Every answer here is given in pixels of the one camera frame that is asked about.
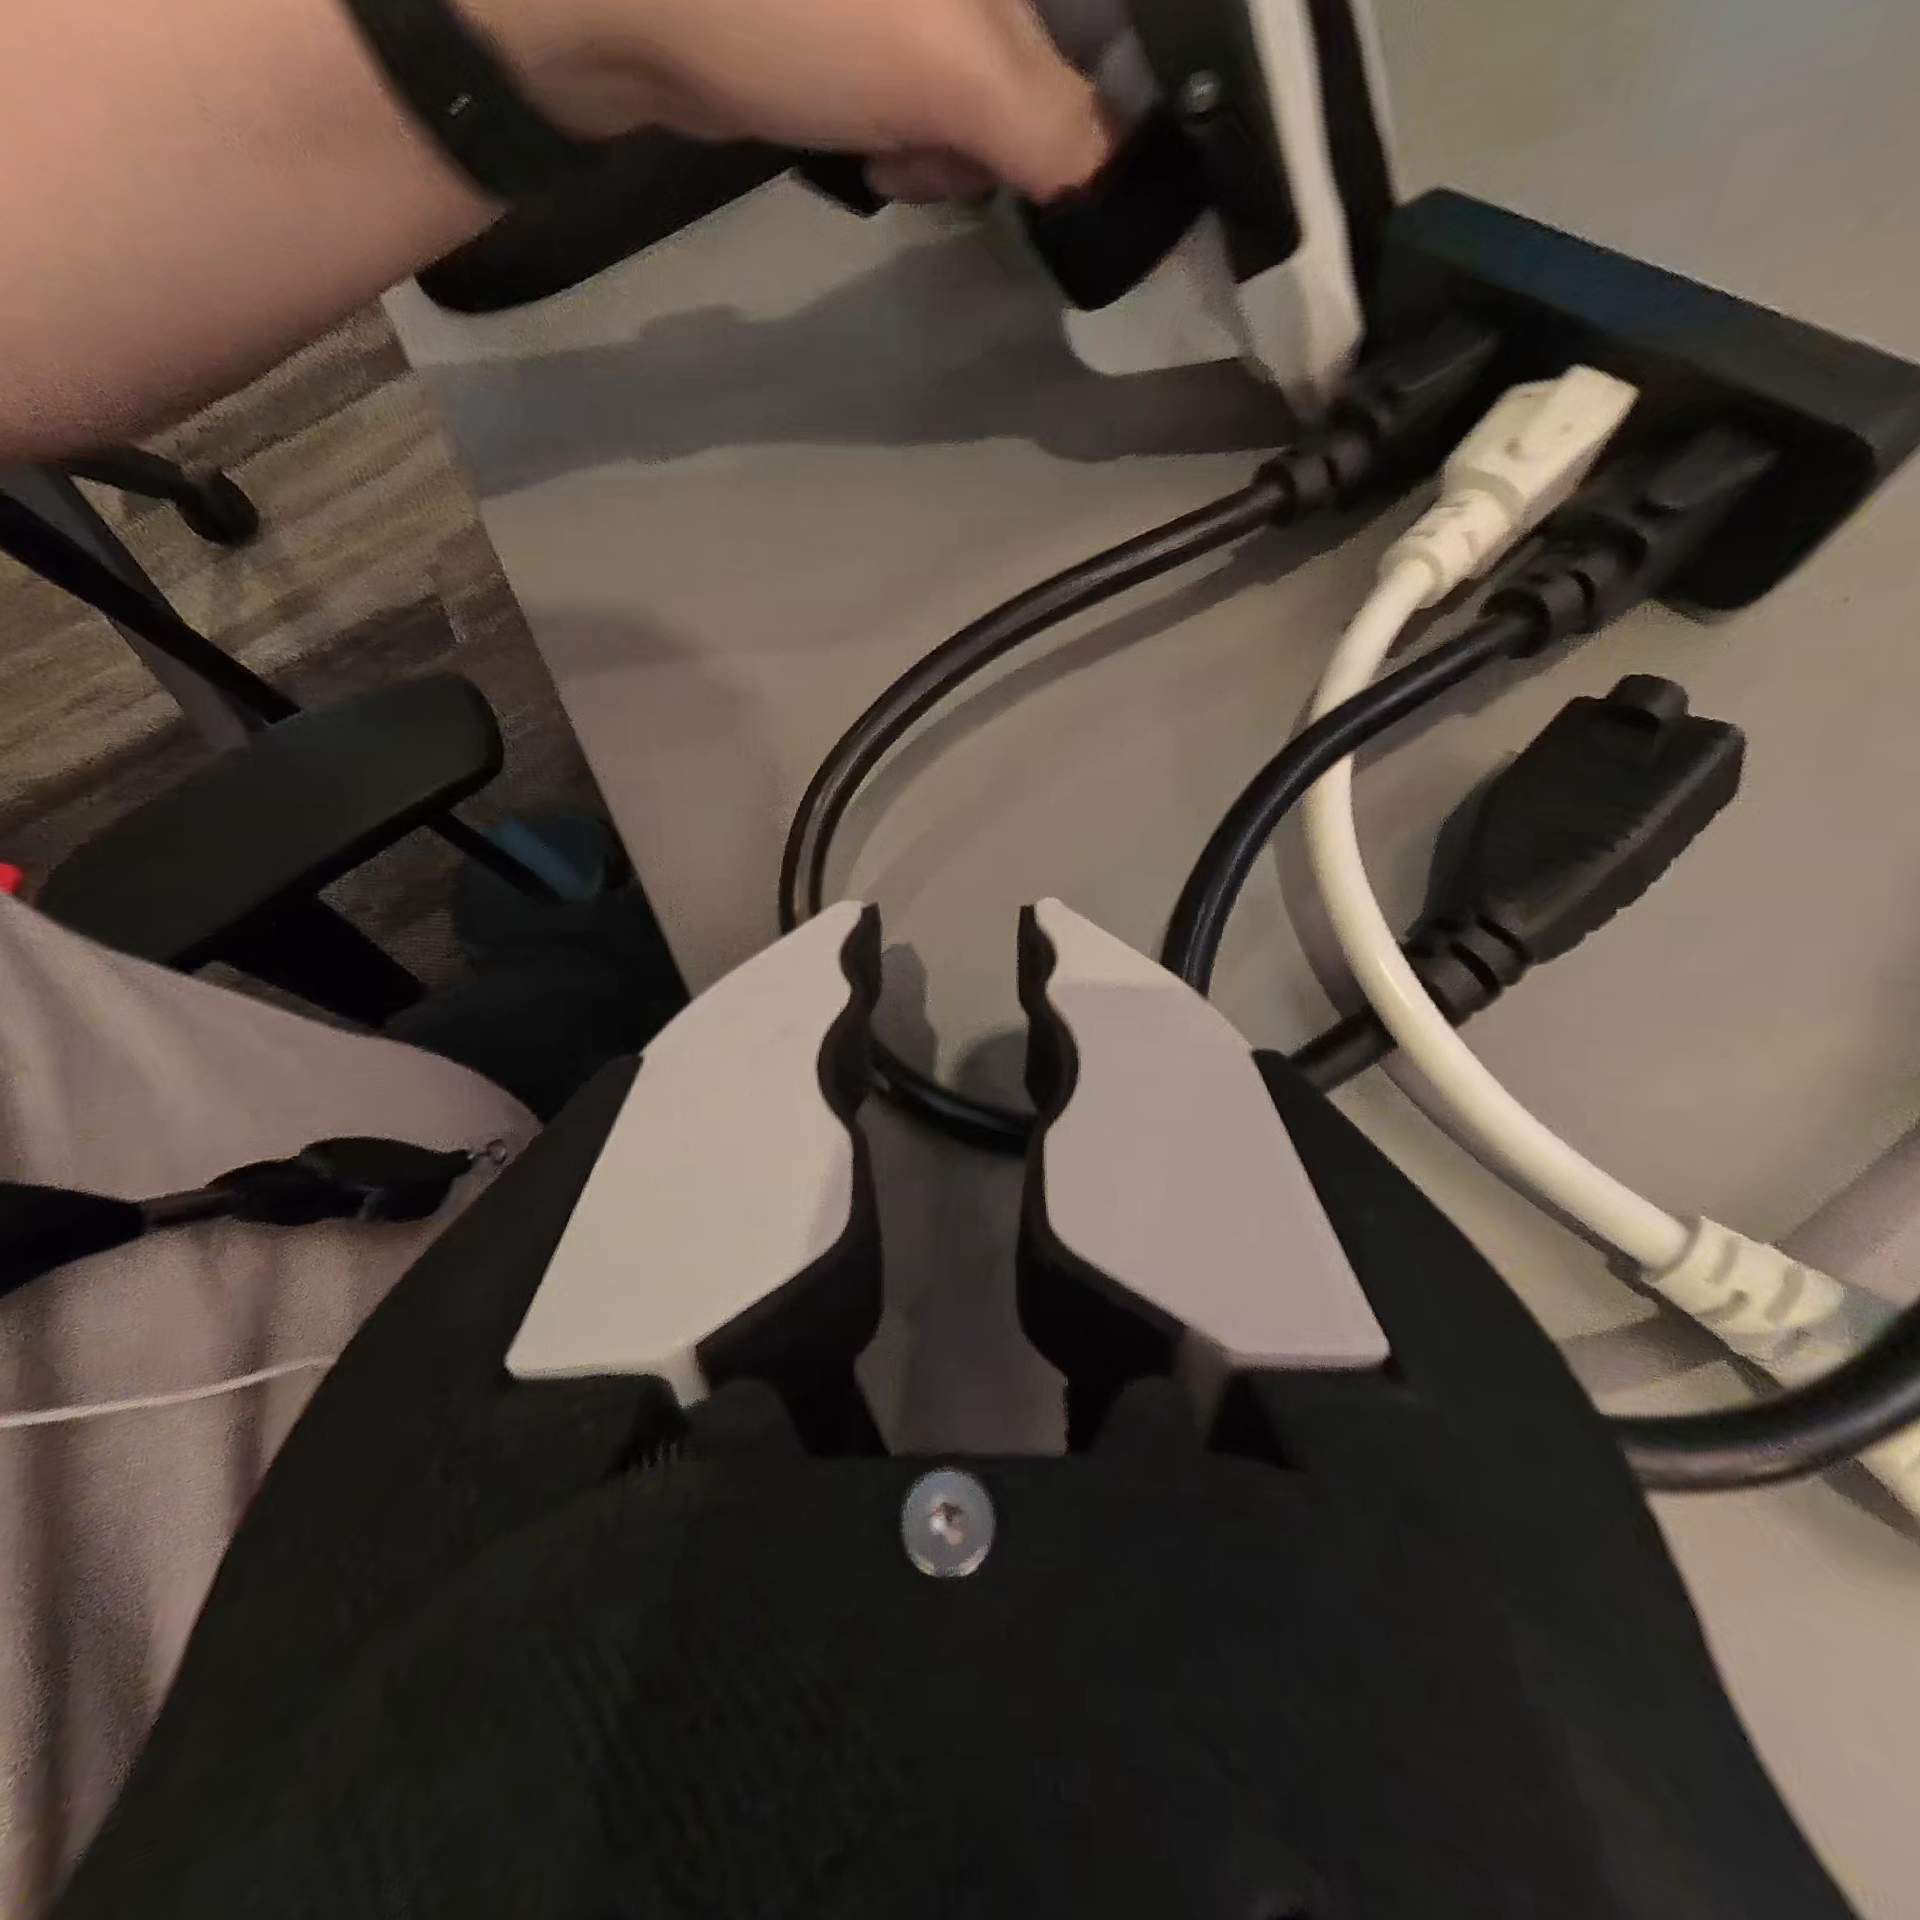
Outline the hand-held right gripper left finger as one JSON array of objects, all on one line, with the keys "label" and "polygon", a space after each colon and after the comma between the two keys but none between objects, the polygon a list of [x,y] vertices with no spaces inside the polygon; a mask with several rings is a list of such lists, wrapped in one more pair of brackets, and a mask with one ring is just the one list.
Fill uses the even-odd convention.
[{"label": "hand-held right gripper left finger", "polygon": [[645,1050],[506,1349],[519,1382],[750,1378],[821,1394],[879,1326],[856,1116],[879,912],[838,903],[714,981]]}]

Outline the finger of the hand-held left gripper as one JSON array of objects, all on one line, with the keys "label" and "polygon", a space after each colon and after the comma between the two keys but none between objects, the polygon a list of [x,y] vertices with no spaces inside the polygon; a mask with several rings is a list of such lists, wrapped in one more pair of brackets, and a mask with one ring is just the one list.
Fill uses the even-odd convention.
[{"label": "finger of the hand-held left gripper", "polygon": [[1063,339],[1096,378],[1234,368],[1264,378],[1231,279],[1159,277],[1120,300],[1063,311]]},{"label": "finger of the hand-held left gripper", "polygon": [[1376,11],[1367,2],[1246,2],[1246,114],[1288,213],[1290,248],[1238,277],[1246,347],[1300,421],[1358,363],[1384,220],[1399,203]]}]

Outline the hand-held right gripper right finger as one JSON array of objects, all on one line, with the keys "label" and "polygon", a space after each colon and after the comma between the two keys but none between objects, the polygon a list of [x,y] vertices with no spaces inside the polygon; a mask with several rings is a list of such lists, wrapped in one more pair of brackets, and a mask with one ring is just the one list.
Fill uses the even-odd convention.
[{"label": "hand-held right gripper right finger", "polygon": [[1022,912],[1044,1256],[1213,1374],[1372,1374],[1386,1335],[1238,1028],[1120,936]]}]

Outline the black power strip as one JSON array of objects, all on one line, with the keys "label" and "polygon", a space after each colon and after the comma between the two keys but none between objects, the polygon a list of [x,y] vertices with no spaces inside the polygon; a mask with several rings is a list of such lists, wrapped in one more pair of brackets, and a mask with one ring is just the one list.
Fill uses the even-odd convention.
[{"label": "black power strip", "polygon": [[1914,363],[1449,187],[1386,216],[1367,309],[1372,350],[1492,331],[1478,410],[1572,366],[1634,386],[1620,461],[1712,427],[1762,440],[1772,466],[1661,592],[1692,614],[1759,600],[1914,455]]}]

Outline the person's left forearm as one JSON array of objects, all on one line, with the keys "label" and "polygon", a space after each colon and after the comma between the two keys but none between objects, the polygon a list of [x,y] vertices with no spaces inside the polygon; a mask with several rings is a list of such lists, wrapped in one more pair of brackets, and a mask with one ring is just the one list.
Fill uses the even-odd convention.
[{"label": "person's left forearm", "polygon": [[193,414],[494,213],[341,5],[4,5],[4,460]]}]

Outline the person's left hand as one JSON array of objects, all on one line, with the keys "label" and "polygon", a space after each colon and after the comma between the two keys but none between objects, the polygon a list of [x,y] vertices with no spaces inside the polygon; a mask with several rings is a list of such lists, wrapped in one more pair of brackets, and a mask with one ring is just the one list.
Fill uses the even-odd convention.
[{"label": "person's left hand", "polygon": [[477,2],[464,16],[554,126],[841,152],[910,198],[1048,203],[1117,141],[1015,2]]}]

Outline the black office chair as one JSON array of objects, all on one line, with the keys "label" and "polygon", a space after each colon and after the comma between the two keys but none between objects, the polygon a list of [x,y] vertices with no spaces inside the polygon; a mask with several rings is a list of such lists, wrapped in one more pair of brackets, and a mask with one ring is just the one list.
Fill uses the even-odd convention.
[{"label": "black office chair", "polygon": [[383,1026],[425,984],[325,892],[401,838],[431,831],[462,858],[455,928],[468,941],[632,877],[614,831],[590,814],[494,829],[456,815],[505,760],[496,712],[468,679],[437,674],[301,708],[174,610],[77,477],[156,499],[210,543],[258,533],[229,475],[190,475],[149,453],[4,472],[4,554],[106,616],[186,715],[214,722],[216,741],[206,766],[30,887],[47,919],[165,968],[229,967],[349,1024]]}]

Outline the black wristband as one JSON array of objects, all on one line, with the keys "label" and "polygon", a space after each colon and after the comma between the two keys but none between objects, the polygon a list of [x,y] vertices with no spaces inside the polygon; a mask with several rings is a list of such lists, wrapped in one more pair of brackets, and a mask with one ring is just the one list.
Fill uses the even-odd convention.
[{"label": "black wristband", "polygon": [[343,2],[393,98],[480,194],[513,203],[591,152],[519,90],[494,43],[448,2]]}]

